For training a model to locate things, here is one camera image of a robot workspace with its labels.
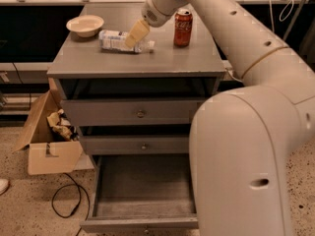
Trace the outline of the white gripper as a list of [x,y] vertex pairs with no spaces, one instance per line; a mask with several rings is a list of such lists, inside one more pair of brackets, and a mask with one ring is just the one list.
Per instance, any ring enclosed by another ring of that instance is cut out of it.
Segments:
[[143,20],[138,20],[128,32],[125,44],[133,48],[150,32],[150,26],[163,26],[177,11],[187,4],[186,0],[146,0],[142,8]]

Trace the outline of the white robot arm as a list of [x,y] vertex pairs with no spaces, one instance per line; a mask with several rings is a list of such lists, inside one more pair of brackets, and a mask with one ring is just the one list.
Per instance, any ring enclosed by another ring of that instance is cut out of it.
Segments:
[[147,0],[128,45],[186,4],[243,83],[205,101],[191,124],[200,236],[293,236],[286,159],[315,135],[315,74],[233,0]]

